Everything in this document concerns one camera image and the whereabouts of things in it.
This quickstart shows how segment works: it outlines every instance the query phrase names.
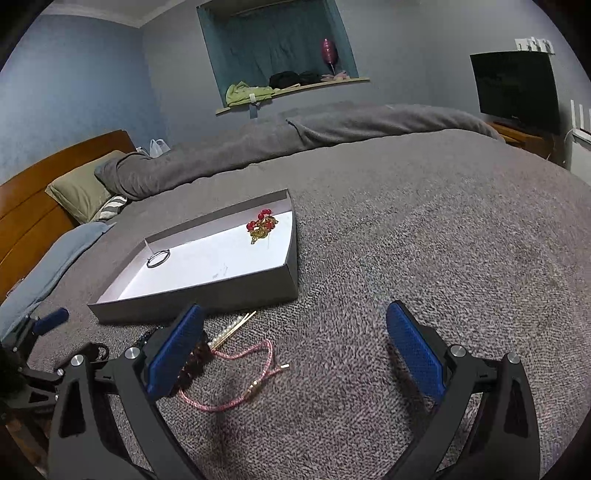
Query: gray wall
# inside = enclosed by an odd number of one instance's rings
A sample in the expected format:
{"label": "gray wall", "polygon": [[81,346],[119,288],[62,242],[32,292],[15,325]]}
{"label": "gray wall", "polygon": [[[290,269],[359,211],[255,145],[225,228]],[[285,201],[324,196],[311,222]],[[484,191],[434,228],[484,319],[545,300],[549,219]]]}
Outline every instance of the gray wall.
{"label": "gray wall", "polygon": [[116,129],[164,135],[136,28],[42,15],[0,72],[0,183],[56,151]]}
{"label": "gray wall", "polygon": [[470,55],[515,50],[516,38],[546,38],[556,51],[551,61],[564,133],[571,128],[570,99],[577,116],[583,104],[589,122],[591,82],[558,28],[532,0],[421,0],[421,10],[435,105],[479,115]]}
{"label": "gray wall", "polygon": [[[336,0],[360,76],[340,85],[276,98],[275,115],[340,100],[426,103],[479,115],[470,54],[515,50],[515,38],[551,40],[564,131],[570,99],[591,108],[591,82],[558,29],[532,0]],[[196,140],[248,121],[245,111],[215,117],[222,106],[196,7],[187,0],[142,28],[144,52],[172,143]]]}
{"label": "gray wall", "polygon": [[[187,0],[142,28],[150,78],[172,143],[237,128],[247,111],[215,116],[222,100],[203,40],[196,7]],[[415,0],[336,0],[360,76],[355,83],[309,90],[273,99],[261,117],[292,108],[341,100],[430,103],[423,48],[417,37],[420,9]]]}

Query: plastic bag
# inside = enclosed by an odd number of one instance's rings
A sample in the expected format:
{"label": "plastic bag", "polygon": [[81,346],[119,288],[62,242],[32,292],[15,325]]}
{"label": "plastic bag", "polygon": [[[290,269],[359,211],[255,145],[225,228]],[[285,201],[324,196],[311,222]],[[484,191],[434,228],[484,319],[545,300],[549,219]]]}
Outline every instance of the plastic bag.
{"label": "plastic bag", "polygon": [[166,144],[164,140],[159,138],[158,140],[151,140],[150,141],[150,157],[157,158],[163,153],[169,152],[170,147]]}

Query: pillow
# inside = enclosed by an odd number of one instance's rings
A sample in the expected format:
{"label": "pillow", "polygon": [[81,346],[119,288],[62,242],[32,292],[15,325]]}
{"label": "pillow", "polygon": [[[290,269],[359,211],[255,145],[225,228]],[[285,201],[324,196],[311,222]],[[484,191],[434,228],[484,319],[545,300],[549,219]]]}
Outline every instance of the pillow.
{"label": "pillow", "polygon": [[45,191],[80,223],[88,223],[111,198],[109,191],[95,177],[95,168],[106,161],[126,155],[115,150],[55,179]]}
{"label": "pillow", "polygon": [[114,216],[118,215],[123,207],[127,205],[128,199],[123,195],[115,195],[107,200],[95,216],[92,218],[93,222],[106,222],[111,220]]}

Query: gray bedspread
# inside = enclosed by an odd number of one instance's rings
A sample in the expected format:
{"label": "gray bedspread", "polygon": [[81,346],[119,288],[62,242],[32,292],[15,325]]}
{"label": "gray bedspread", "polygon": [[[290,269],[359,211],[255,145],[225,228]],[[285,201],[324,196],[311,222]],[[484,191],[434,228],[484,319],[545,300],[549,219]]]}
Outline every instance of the gray bedspread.
{"label": "gray bedspread", "polygon": [[[389,344],[384,316],[393,299],[475,355],[519,352],[546,471],[591,405],[591,189],[472,131],[318,148],[132,203],[39,308],[64,306],[71,315],[38,340],[31,365],[50,369],[89,340],[122,353],[145,329],[98,325],[86,303],[129,250],[147,235],[284,188],[297,214],[300,298],[262,309],[223,349],[268,338],[290,370],[225,413],[158,402],[207,478],[381,478],[428,409]],[[208,319],[206,329],[217,333],[229,319]],[[215,359],[189,396],[228,401],[264,359]],[[477,403],[444,463],[457,456]],[[113,410],[132,458],[145,465],[116,400]]]}
{"label": "gray bedspread", "polygon": [[201,177],[305,150],[449,128],[500,138],[487,124],[458,110],[337,103],[321,112],[249,122],[219,137],[177,145],[155,159],[132,153],[100,165],[95,174],[110,191],[141,200]]}

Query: striped pillow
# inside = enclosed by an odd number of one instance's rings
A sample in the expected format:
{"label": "striped pillow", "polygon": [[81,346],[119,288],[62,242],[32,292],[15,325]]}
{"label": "striped pillow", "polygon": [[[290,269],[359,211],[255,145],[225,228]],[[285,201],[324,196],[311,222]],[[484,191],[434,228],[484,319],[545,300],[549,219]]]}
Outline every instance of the striped pillow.
{"label": "striped pillow", "polygon": [[106,222],[107,220],[112,219],[115,215],[117,215],[123,207],[127,205],[129,200],[123,195],[116,195],[111,197],[107,203],[105,203],[96,215],[92,219],[93,222]]}

